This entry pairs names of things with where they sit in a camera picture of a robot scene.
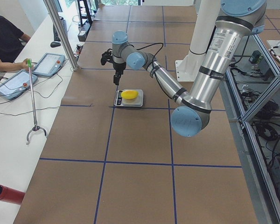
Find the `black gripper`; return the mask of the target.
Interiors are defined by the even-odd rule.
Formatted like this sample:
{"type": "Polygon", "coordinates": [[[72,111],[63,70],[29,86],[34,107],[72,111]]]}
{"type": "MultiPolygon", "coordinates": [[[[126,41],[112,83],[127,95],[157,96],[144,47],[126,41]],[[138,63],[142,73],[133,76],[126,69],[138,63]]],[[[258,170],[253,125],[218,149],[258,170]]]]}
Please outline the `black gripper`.
{"type": "Polygon", "coordinates": [[[113,63],[113,68],[115,69],[115,75],[113,76],[113,83],[118,85],[120,82],[121,75],[123,75],[126,69],[126,63],[113,63]]]}

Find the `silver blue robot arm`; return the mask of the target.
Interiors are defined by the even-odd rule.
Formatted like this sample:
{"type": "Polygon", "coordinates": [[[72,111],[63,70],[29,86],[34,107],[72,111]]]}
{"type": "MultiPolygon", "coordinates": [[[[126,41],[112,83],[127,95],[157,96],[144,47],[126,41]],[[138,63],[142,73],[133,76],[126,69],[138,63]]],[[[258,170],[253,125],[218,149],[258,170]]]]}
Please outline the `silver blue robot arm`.
{"type": "Polygon", "coordinates": [[[238,44],[244,36],[263,31],[265,13],[265,0],[220,2],[210,47],[190,91],[180,85],[152,54],[131,45],[125,31],[116,31],[112,36],[113,63],[127,63],[133,70],[144,68],[149,72],[167,96],[180,105],[172,113],[172,128],[181,136],[192,137],[204,129],[210,120],[210,103],[238,44]]]}

